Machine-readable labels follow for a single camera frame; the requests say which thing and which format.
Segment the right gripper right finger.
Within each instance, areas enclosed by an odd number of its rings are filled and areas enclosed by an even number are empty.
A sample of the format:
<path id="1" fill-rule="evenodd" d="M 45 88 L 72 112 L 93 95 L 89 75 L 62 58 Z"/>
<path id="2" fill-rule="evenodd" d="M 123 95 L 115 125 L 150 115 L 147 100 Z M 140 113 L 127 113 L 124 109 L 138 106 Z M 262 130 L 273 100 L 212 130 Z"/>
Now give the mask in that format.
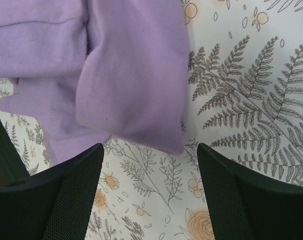
<path id="1" fill-rule="evenodd" d="M 204 143 L 197 159 L 217 240 L 303 240 L 303 187 L 236 163 Z"/>

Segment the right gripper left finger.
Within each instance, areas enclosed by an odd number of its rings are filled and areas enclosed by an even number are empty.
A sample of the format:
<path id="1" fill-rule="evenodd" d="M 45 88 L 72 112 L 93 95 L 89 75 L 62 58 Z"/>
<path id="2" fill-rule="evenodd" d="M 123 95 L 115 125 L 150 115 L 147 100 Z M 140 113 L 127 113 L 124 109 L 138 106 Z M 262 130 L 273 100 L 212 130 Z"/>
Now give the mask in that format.
<path id="1" fill-rule="evenodd" d="M 102 144 L 0 186 L 0 240 L 83 240 L 104 159 Z"/>

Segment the purple t shirt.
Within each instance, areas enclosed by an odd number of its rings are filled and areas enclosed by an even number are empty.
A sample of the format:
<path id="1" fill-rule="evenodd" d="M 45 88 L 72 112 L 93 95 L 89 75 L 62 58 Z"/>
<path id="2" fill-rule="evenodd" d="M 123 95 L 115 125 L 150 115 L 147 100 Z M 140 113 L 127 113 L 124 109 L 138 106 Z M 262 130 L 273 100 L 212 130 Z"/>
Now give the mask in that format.
<path id="1" fill-rule="evenodd" d="M 0 110 L 62 163 L 109 137 L 184 151 L 189 40 L 178 0 L 0 0 Z"/>

